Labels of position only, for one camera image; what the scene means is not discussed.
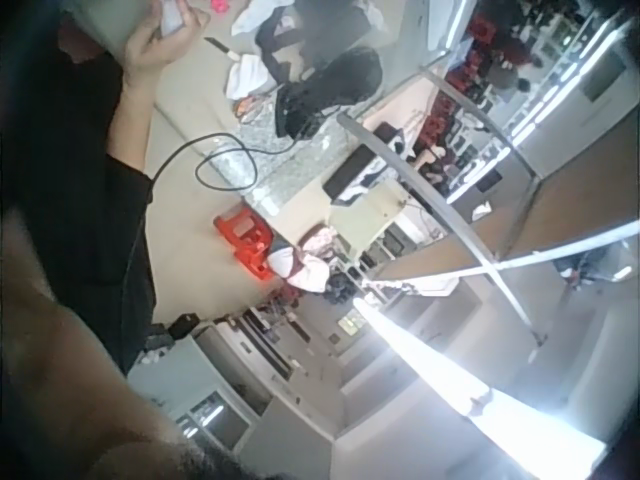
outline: floor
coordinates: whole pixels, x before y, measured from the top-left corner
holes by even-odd
[[[156,111],[147,173],[155,174],[183,142]],[[214,217],[237,206],[241,197],[208,190],[197,183],[193,172],[200,159],[192,150],[185,151],[163,173],[149,207],[147,238],[158,295],[156,322],[171,323],[186,312],[215,318],[255,305],[274,286],[247,272],[214,229]],[[225,186],[213,171],[207,180]]]

